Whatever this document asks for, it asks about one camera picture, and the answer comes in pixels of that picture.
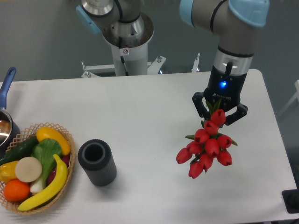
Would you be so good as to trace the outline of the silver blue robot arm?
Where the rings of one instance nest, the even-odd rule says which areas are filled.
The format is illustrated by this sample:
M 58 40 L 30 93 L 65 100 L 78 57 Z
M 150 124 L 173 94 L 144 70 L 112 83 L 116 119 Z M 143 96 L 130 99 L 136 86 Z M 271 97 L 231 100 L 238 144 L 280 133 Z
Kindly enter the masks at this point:
M 208 86 L 192 100 L 200 117 L 209 119 L 214 108 L 235 112 L 231 125 L 247 114 L 240 93 L 254 56 L 259 29 L 265 26 L 267 0 L 183 0 L 181 19 L 220 38 Z M 82 0 L 76 7 L 82 24 L 92 33 L 102 33 L 111 46 L 117 76 L 147 75 L 148 42 L 154 27 L 140 10 L 138 0 Z

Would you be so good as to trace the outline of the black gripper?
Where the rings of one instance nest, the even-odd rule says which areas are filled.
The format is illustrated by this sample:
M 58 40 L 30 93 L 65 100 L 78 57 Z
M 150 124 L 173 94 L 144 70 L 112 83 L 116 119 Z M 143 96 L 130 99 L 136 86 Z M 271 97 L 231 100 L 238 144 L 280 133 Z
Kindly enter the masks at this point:
M 236 111 L 230 115 L 226 116 L 226 121 L 219 128 L 224 125 L 229 126 L 239 119 L 247 115 L 248 107 L 239 104 L 240 94 L 245 82 L 247 73 L 242 75 L 225 75 L 222 71 L 212 67 L 210 78 L 208 81 L 208 86 L 204 92 L 196 92 L 192 101 L 200 117 L 209 117 L 210 112 L 206 109 L 203 104 L 203 98 L 206 99 L 212 106 L 222 98 L 220 109 L 224 111 L 229 111 L 236 107 Z

